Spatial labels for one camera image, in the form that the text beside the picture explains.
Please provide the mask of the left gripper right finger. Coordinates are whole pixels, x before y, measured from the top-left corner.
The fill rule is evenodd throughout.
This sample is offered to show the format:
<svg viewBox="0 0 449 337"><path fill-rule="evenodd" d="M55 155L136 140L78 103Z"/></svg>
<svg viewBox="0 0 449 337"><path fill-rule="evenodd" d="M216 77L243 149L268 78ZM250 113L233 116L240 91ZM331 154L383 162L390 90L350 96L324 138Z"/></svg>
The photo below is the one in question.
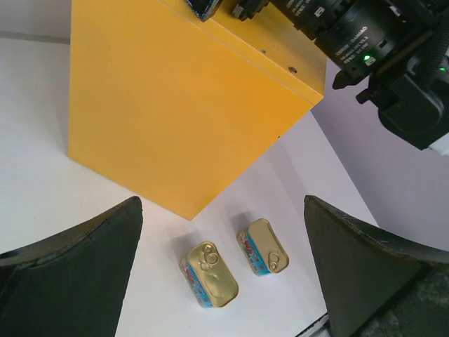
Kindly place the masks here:
<svg viewBox="0 0 449 337"><path fill-rule="evenodd" d="M331 336L447 336L448 252L404 239L322 199L304 221Z"/></svg>

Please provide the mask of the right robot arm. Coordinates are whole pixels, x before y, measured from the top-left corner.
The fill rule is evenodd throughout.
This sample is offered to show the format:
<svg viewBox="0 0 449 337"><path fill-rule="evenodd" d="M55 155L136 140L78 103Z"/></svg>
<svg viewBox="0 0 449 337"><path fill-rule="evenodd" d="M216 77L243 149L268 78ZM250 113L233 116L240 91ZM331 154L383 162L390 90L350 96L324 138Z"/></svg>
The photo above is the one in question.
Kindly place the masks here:
<svg viewBox="0 0 449 337"><path fill-rule="evenodd" d="M176 1L188 20L298 95L323 96L324 62L335 90L367 87L390 133L448 154L447 1Z"/></svg>

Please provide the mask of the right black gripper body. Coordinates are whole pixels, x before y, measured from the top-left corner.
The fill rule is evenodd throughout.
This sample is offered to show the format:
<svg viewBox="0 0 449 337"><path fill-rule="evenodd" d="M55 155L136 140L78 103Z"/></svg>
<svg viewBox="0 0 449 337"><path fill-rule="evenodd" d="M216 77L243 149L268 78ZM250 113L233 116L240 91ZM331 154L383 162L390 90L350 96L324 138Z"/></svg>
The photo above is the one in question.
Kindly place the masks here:
<svg viewBox="0 0 449 337"><path fill-rule="evenodd" d="M268 0L185 0L191 12L201 22L211 19L219 11L240 21L253 19L268 4Z"/></svg>

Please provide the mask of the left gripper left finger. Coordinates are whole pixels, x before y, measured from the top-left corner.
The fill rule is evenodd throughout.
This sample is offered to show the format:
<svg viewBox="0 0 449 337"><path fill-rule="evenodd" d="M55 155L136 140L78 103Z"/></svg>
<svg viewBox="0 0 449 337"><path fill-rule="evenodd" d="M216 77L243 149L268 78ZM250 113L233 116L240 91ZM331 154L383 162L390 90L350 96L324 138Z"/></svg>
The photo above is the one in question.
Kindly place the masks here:
<svg viewBox="0 0 449 337"><path fill-rule="evenodd" d="M1 254L2 336L114 336L142 231L131 197Z"/></svg>

